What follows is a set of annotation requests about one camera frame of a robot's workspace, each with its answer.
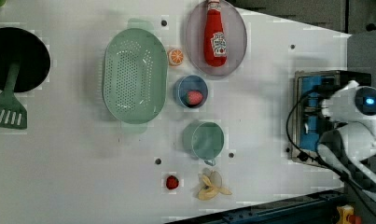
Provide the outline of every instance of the green spatula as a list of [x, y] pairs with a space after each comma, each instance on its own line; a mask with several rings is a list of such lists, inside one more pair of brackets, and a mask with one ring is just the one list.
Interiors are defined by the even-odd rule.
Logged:
[[20, 71], [20, 63], [10, 65], [7, 83], [0, 93], [0, 128], [27, 129], [27, 110], [16, 99], [14, 87]]

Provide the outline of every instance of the black frying pan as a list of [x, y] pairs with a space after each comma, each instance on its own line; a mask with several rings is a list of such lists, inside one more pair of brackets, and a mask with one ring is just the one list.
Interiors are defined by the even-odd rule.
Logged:
[[30, 91], [39, 86], [48, 76], [50, 56], [43, 42], [19, 28], [0, 29], [0, 90], [7, 81], [7, 72], [16, 51], [21, 54], [21, 68], [14, 92]]

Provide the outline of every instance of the white table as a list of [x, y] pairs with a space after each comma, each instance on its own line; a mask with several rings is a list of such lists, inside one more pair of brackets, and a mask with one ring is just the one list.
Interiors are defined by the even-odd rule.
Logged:
[[[0, 27], [43, 37], [52, 67], [40, 87], [19, 94], [28, 129], [0, 129], [0, 223], [161, 223], [341, 186], [331, 172], [285, 154], [295, 71], [346, 67], [349, 35], [303, 23], [239, 10], [248, 33], [246, 56], [229, 77], [206, 79], [206, 105], [190, 111], [173, 100], [173, 84], [200, 73], [186, 60], [169, 69], [165, 107], [147, 131], [121, 133], [102, 99], [107, 44], [136, 17], [154, 23], [166, 48], [183, 48], [184, 21], [200, 2], [7, 1]], [[162, 18], [167, 28], [160, 26]], [[227, 134], [214, 169], [231, 196], [196, 198], [199, 174], [210, 167], [182, 148], [181, 133], [195, 119], [216, 120]], [[182, 182], [172, 193], [162, 185], [170, 172]]]

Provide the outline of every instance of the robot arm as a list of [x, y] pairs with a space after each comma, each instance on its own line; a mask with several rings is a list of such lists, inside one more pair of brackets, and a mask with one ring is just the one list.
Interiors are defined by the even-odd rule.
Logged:
[[365, 179], [366, 185], [361, 185], [363, 191], [376, 202], [376, 193], [369, 191], [376, 186], [376, 174], [361, 163], [376, 154], [376, 89], [359, 87], [351, 81], [321, 106], [324, 117], [347, 125], [321, 136], [317, 148], [319, 157], [350, 179], [355, 176]]
[[357, 82], [351, 81], [324, 100], [321, 106], [322, 115], [329, 117], [330, 121], [362, 123], [374, 136], [372, 144], [376, 147], [376, 89], [360, 87]]

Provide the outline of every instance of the small bowl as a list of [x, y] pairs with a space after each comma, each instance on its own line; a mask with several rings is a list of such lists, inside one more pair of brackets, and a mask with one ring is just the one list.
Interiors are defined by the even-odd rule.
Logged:
[[[198, 105], [188, 105], [184, 97], [189, 91], [199, 91], [202, 93], [202, 101]], [[176, 102], [185, 108], [199, 108], [204, 105], [208, 97], [208, 88], [204, 79], [198, 76], [182, 77], [174, 85], [174, 97]]]

